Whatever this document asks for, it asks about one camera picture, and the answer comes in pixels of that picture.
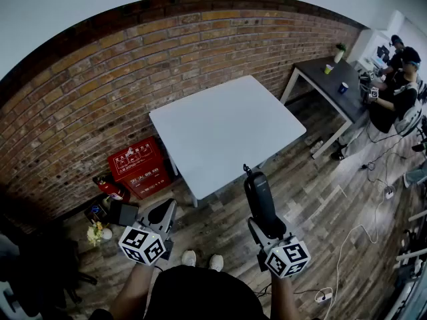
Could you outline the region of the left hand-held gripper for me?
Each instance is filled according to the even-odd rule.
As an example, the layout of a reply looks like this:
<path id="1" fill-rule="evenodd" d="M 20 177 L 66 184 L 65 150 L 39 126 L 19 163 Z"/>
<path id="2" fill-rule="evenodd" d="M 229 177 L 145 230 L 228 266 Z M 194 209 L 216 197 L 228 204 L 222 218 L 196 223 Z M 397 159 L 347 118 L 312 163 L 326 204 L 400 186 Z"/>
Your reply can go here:
<path id="1" fill-rule="evenodd" d="M 142 211 L 120 237 L 119 247 L 125 256 L 143 265 L 154 265 L 158 259 L 167 261 L 173 248 L 170 232 L 176 211 L 177 201 L 171 198 Z"/>

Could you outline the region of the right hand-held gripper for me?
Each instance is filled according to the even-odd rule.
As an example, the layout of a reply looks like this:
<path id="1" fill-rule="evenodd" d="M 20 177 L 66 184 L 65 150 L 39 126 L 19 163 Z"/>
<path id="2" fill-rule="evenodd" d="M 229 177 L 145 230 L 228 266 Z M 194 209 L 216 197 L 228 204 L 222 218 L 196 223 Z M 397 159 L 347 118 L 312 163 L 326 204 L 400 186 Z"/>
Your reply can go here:
<path id="1" fill-rule="evenodd" d="M 253 217 L 248 219 L 248 227 L 257 245 L 267 245 L 267 237 Z M 311 260 L 306 244 L 293 235 L 261 249 L 257 258 L 261 271 L 269 271 L 277 278 L 300 273 Z"/>

